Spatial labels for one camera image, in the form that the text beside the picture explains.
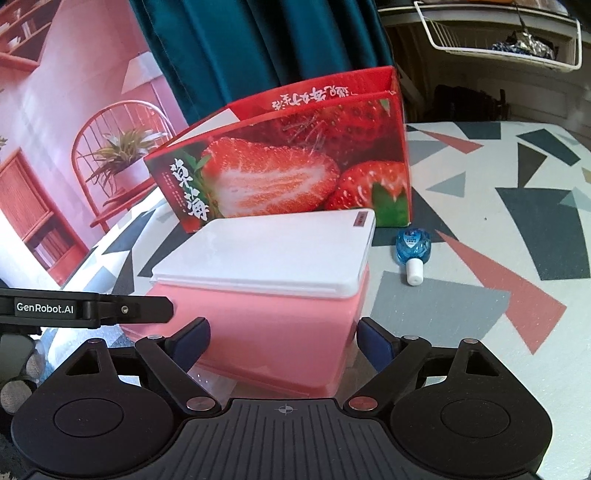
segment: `lamp image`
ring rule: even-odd
[[[154,85],[152,85],[152,80],[155,80],[162,75],[162,70],[160,70],[158,63],[156,63],[154,55],[152,55],[152,52],[146,51],[129,61],[127,72],[125,73],[125,79],[123,80],[121,94],[123,95],[141,85],[149,83],[152,92],[154,92],[154,96],[158,101],[158,106],[166,114],[160,96],[156,89],[154,89]]]

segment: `red cardboard box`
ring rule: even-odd
[[[146,158],[185,230],[214,218],[373,208],[407,226],[410,178],[397,73],[358,70],[228,105]]]

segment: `strawberry image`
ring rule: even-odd
[[[321,151],[346,168],[394,127],[387,99],[366,100],[281,116],[232,136]]]
[[[288,145],[305,145],[337,153],[356,146],[366,150],[388,129],[389,103],[379,100],[336,105],[279,118],[279,134]]]
[[[339,178],[325,154],[238,138],[211,142],[197,165],[198,188],[226,218],[315,210]]]
[[[373,208],[377,226],[408,224],[407,174],[396,161],[366,161],[346,170],[324,203],[326,210]]]

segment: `pink plastic container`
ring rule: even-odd
[[[212,341],[198,365],[290,397],[336,393],[345,370],[369,280],[348,299],[313,299],[156,284],[148,295],[166,296],[173,319],[160,325],[122,325],[132,340],[170,336],[196,317],[209,320]]]
[[[216,219],[152,269],[148,293],[175,305],[170,336],[196,317],[212,340],[198,365],[292,397],[331,397],[367,288],[373,210]]]

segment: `small blue bottle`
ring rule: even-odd
[[[423,264],[431,257],[431,237],[421,228],[400,230],[396,237],[396,255],[406,265],[407,282],[416,287],[423,283]]]

